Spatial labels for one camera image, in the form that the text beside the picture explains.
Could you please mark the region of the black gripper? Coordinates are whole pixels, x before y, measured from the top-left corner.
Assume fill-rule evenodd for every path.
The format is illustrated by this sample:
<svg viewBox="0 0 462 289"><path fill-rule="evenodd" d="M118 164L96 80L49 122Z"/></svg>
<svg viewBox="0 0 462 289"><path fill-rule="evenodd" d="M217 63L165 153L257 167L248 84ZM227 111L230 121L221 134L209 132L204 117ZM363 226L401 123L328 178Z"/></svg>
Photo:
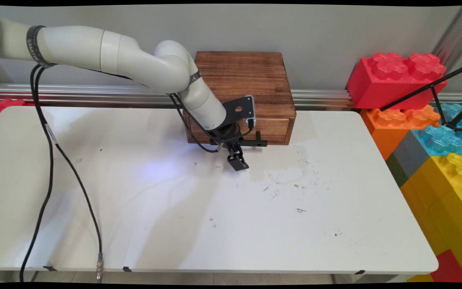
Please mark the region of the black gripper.
<svg viewBox="0 0 462 289"><path fill-rule="evenodd" d="M249 165L243 158L243 152L239 143L241 135L241 128L238 123L220 126L213 130L213 144L215 146L222 144L215 140L227 140L222 146L228 150L229 156L227 157L227 161L235 171L247 170L249 168Z"/></svg>

